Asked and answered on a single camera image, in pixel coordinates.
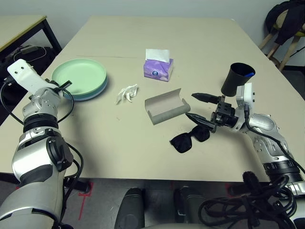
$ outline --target sunglasses lens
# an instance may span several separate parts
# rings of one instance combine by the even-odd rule
[[[195,126],[192,130],[192,135],[200,142],[204,142],[205,140],[209,139],[210,131],[203,126]]]
[[[179,153],[184,153],[192,148],[191,137],[187,133],[180,134],[174,137],[170,143]]]

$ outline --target chair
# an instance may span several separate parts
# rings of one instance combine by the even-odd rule
[[[277,34],[277,32],[281,29],[283,22],[285,20],[285,17],[287,15],[288,10],[285,10],[284,12],[282,12],[277,20],[276,23],[273,25],[273,29],[270,31],[270,33],[264,38],[264,40],[262,41],[262,43],[258,46],[258,48],[261,50],[263,47],[265,47],[265,45],[271,40],[271,38],[273,38],[274,35]],[[274,44],[273,48],[271,49],[271,51],[267,54],[267,58],[269,60],[273,60],[275,62],[275,65],[277,66],[277,68],[282,71],[286,65],[286,63],[289,61],[289,58],[291,56],[291,54],[293,53],[293,51],[295,50],[297,43],[299,42],[299,40],[301,39],[301,37],[305,37],[305,23],[302,26],[302,28],[300,29],[300,31],[298,31],[295,35],[294,38],[282,60],[282,62],[280,63],[277,59],[275,59],[273,57],[273,55],[275,54],[275,52],[277,51],[277,49],[279,48],[279,44]]]

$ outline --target wall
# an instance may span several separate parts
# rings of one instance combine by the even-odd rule
[[[266,35],[264,20],[268,11],[280,2],[282,0],[0,0],[0,15],[47,15],[62,47],[91,15],[233,18],[258,45]],[[31,43],[47,44],[42,33]],[[275,54],[278,60],[283,58],[289,43]],[[305,38],[302,38],[297,49],[304,45]],[[293,56],[288,64],[304,65],[305,50]]]

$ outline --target table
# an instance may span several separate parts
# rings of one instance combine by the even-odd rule
[[[171,51],[175,68],[169,82],[143,77],[145,48]],[[59,64],[75,58],[102,63],[109,79],[100,96],[76,103],[71,116],[59,125],[64,139],[82,152],[82,177],[242,181],[242,173],[251,170],[261,181],[267,181],[247,135],[221,127],[204,143],[192,139],[192,149],[179,154],[169,140],[189,132],[195,124],[180,115],[152,125],[144,107],[145,99],[182,88],[180,96],[190,104],[191,112],[209,118],[215,105],[200,102],[191,94],[220,95],[234,62],[255,69],[251,79],[256,93],[255,112],[272,115],[295,159],[305,165],[305,103],[233,20],[94,16],[43,77],[50,78]],[[140,88],[132,103],[115,105],[118,92],[135,83]],[[236,106],[235,98],[226,101]],[[26,95],[14,113],[20,117],[28,102]],[[62,103],[58,116],[68,109],[69,103]],[[1,172],[11,172],[22,126],[9,117],[0,126],[0,134],[6,136],[0,139]]]
[[[0,16],[0,30],[0,60],[40,30],[43,30],[55,52],[59,54],[61,51],[61,46],[47,22],[47,16]]]

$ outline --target purple tissue box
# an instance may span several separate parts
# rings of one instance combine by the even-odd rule
[[[173,71],[173,59],[169,63],[146,60],[143,68],[144,77],[168,82]]]

